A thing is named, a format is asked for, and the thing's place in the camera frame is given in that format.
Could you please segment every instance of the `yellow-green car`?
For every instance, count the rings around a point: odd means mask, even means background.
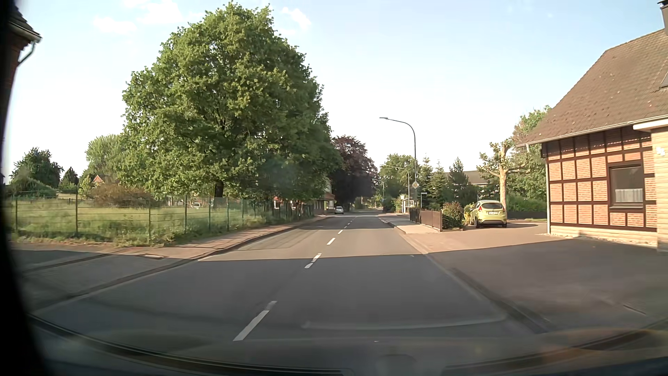
[[[501,225],[508,226],[508,212],[500,201],[497,200],[481,200],[476,202],[475,207],[471,210],[471,223],[476,228],[483,225]]]

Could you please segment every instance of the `car rear window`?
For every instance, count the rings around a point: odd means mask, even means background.
[[[487,202],[482,204],[482,209],[503,209],[503,205],[495,202]]]

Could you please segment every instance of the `dashed white line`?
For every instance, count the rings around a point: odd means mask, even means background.
[[[248,325],[246,325],[246,327],[242,331],[240,331],[239,334],[237,334],[232,341],[243,341],[244,338],[246,338],[246,336],[251,332],[251,330],[253,330],[260,323],[260,321],[262,321],[262,319],[269,313],[269,310],[271,309],[271,307],[274,306],[274,304],[276,304],[276,302],[277,302],[276,300],[272,300],[271,302],[269,302],[269,304],[267,304],[267,307],[265,307],[265,309],[262,312],[260,312],[260,314],[255,316],[255,318],[252,319],[251,322]]]

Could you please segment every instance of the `brown tiled roof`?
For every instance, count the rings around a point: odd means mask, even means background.
[[[487,180],[483,179],[478,171],[464,171],[468,177],[468,182],[473,185],[483,185],[487,184]]]
[[[668,114],[664,29],[613,47],[521,142],[536,143]]]

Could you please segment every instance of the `window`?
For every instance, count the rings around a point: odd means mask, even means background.
[[[613,207],[643,207],[645,176],[640,166],[610,169]]]
[[[500,203],[487,202],[482,204],[482,209],[503,209],[503,205]]]

